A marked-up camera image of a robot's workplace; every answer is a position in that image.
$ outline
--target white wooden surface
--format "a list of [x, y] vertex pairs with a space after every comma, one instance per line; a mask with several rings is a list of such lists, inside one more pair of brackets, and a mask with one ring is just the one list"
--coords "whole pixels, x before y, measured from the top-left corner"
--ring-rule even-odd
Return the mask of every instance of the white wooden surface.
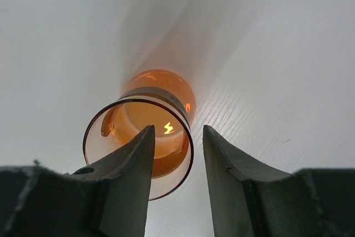
[[0, 0], [0, 165], [84, 165], [91, 117], [137, 71], [197, 98], [186, 183], [146, 236], [213, 236], [202, 126], [293, 172], [355, 167], [355, 0]]

